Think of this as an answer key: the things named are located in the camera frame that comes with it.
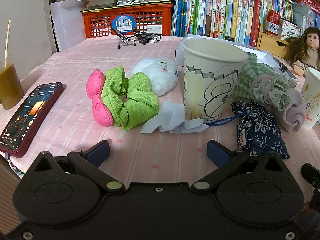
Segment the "dark blue floral pouch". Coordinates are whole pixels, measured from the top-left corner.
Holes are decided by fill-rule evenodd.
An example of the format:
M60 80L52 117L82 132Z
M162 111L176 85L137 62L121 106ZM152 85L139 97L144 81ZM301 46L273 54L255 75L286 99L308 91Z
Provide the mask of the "dark blue floral pouch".
M213 121L209 126L221 126L237 120L239 150L256 157L272 152L281 159L290 158L276 118L264 106L254 101L235 101L231 107L233 116Z

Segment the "white paper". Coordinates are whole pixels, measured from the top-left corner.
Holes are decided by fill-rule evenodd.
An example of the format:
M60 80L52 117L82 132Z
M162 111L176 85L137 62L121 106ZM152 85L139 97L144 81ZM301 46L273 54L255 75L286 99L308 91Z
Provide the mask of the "white paper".
M149 119L140 131L140 134L159 132L174 134L201 133L209 126L203 119L185 119L184 104L164 101L159 113Z

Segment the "green scrunchie with pink bow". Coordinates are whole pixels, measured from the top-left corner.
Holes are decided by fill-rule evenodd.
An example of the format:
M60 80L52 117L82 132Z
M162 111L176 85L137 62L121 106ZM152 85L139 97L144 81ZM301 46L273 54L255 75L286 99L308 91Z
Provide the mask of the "green scrunchie with pink bow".
M93 119L104 127L130 130L159 113L149 77L138 72L128 79L123 66L106 74L95 70L88 78L86 94L92 101Z

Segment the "green gingham scrunchie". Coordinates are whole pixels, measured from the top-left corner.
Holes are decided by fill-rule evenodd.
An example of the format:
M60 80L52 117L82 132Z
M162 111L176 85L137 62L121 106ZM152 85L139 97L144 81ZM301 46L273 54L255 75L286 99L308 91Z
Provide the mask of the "green gingham scrunchie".
M290 101L290 87L285 77L277 77L267 64L258 62L253 53L248 53L238 80L232 91L235 101L255 101L270 105L282 112Z

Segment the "white fluffy plush toy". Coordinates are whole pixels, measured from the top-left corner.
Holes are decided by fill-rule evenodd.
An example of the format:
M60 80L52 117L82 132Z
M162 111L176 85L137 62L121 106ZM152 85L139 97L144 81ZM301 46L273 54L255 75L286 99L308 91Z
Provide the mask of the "white fluffy plush toy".
M145 58L138 61L130 71L131 76L142 72L149 77L152 91L163 96L173 90L178 83L179 69L176 63L165 57Z

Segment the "pink tablecloth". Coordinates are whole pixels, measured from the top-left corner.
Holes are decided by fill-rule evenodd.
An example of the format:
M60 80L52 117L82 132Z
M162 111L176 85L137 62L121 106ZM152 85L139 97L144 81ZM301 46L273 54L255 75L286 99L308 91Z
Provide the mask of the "pink tablecloth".
M66 155L107 140L110 156L101 169L124 184L194 183L215 170L206 154L207 143L214 139L227 148L236 148L236 122L210 127L201 133L143 134L140 126L126 131L116 127L107 113L99 82L95 82L91 97L85 90L95 70L105 74L119 65L129 69L144 56L172 58L177 45L177 38L166 37L157 44L118 49L117 40L108 37L89 39L54 54L23 81L30 89L43 83L61 82L65 90L45 117L26 154L21 158L11 157L13 165L25 172L41 151Z

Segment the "large drawn paper cup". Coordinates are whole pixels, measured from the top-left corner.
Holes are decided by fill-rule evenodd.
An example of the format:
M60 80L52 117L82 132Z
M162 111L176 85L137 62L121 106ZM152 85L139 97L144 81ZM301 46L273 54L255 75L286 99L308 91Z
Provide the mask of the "large drawn paper cup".
M212 38L182 41L185 114L210 123L223 113L248 54Z

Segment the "white shallow box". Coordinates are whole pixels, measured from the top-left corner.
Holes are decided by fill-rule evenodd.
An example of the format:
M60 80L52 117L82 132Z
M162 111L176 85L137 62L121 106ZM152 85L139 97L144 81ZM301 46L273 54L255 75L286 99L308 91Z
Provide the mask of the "white shallow box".
M233 46L238 47L239 49L245 51L246 53L253 53L257 56L258 58L258 62L259 63L265 63L267 65L269 65L270 67L272 67L275 72L278 75L283 75L286 77L289 86L291 88L295 88L297 83L298 83L298 79L289 71L286 70L285 73L283 73L280 68L279 68L279 61L277 60L277 58L275 56L273 56L271 53L269 53L268 51L259 51L257 50L257 48L254 48L252 46L246 45L246 44L240 44L240 43L236 43L233 41L227 41L227 40L221 40L218 38L212 38L212 37L207 37L207 36L200 36L200 35L193 35L193 34L187 34L184 38L182 38L182 40L179 42L178 46L176 47L175 50L175 62L178 66L183 66L183 47L182 47L182 43L184 40L187 39L192 39L192 38L200 38L202 40L207 39L207 40L215 40L215 41L220 41L220 42L225 42L227 44L231 44Z

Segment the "glass of brown drink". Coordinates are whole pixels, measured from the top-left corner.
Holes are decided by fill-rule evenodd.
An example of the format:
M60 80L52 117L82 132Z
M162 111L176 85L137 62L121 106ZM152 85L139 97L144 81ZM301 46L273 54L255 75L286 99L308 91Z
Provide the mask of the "glass of brown drink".
M11 109L16 106L24 96L24 90L16 73L14 63L8 54L11 24L12 20L9 20L5 41L4 59L1 60L0 93L1 105L4 109Z

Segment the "brown haired doll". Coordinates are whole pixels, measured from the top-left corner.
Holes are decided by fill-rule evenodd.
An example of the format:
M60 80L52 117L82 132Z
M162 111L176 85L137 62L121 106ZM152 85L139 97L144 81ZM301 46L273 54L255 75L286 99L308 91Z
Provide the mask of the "brown haired doll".
M319 29L309 27L301 37L288 37L287 55L293 71L307 75L308 67L319 70Z

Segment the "small wooden drawer box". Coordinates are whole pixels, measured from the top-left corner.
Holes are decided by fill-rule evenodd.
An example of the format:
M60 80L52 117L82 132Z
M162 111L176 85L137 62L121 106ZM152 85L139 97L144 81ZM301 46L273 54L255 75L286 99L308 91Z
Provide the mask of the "small wooden drawer box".
M260 24L259 26L259 34L256 48L259 51L268 51L272 55L276 57L280 57L282 59L288 59L288 51L287 46L288 42L281 40L277 37L272 35L266 34L263 32L263 25Z

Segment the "red Budweiser can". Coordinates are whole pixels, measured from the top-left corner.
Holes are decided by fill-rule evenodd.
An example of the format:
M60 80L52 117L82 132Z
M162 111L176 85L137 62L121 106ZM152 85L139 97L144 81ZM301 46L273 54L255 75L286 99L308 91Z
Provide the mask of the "red Budweiser can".
M280 28L280 13L274 10L269 10L265 23L265 33L277 37Z

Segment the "white printed small box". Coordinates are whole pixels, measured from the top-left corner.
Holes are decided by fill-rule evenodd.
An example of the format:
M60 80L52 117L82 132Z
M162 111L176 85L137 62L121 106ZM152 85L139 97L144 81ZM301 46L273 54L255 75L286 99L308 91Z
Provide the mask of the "white printed small box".
M280 19L278 38L285 40L288 37L300 37L300 27L285 19Z

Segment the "row of upright books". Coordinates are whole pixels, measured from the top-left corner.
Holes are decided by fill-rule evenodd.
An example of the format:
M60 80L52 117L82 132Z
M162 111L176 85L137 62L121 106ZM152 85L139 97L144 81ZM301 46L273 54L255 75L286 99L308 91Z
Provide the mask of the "row of upright books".
M230 40L255 47L269 10L300 27L319 28L319 0L175 0L171 34Z

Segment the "red plastic crate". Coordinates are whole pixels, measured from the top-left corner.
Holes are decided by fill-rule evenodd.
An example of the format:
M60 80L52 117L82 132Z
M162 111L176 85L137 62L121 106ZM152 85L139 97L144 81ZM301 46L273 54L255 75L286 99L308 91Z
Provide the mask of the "red plastic crate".
M169 36L171 33L172 3L150 3L82 12L87 38L124 34L135 31Z

